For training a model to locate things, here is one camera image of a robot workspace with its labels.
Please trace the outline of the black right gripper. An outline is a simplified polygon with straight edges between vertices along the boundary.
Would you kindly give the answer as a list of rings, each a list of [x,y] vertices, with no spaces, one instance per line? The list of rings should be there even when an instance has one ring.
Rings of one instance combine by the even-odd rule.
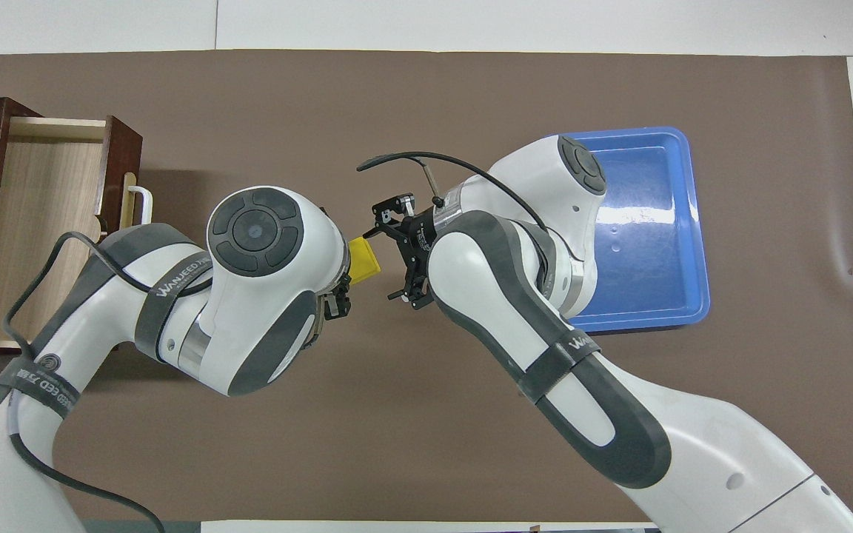
[[[415,215],[415,196],[396,195],[372,206],[375,226],[364,233],[372,238],[383,233],[390,238],[400,238],[398,248],[405,261],[407,272],[405,286],[388,294],[389,300],[402,299],[419,310],[433,303],[429,292],[429,267],[427,261],[437,238],[434,210],[427,209]],[[348,297],[350,282],[339,282],[325,294],[325,320],[345,318],[351,310]]]

